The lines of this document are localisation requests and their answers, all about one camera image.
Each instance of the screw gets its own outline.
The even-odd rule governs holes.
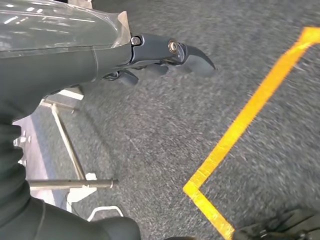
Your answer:
[[[176,54],[178,51],[178,44],[176,41],[171,40],[168,46],[169,51],[172,54]]]
[[[131,44],[132,46],[138,46],[141,44],[141,39],[138,36],[134,36],[131,39]]]

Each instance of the floor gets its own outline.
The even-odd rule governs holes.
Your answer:
[[[304,27],[320,27],[316,0],[92,4],[126,10],[133,32],[197,46],[219,68],[206,79],[175,69],[158,78],[140,71],[134,88],[88,83],[85,98],[75,103],[79,112],[61,113],[86,173],[119,180],[75,203],[75,213],[88,218],[95,207],[116,205],[149,240],[228,239],[183,188]],[[199,190],[233,228],[296,206],[320,210],[319,50],[312,46],[294,64]],[[32,118],[44,159],[55,170],[52,177],[75,178],[50,111],[38,108]]]

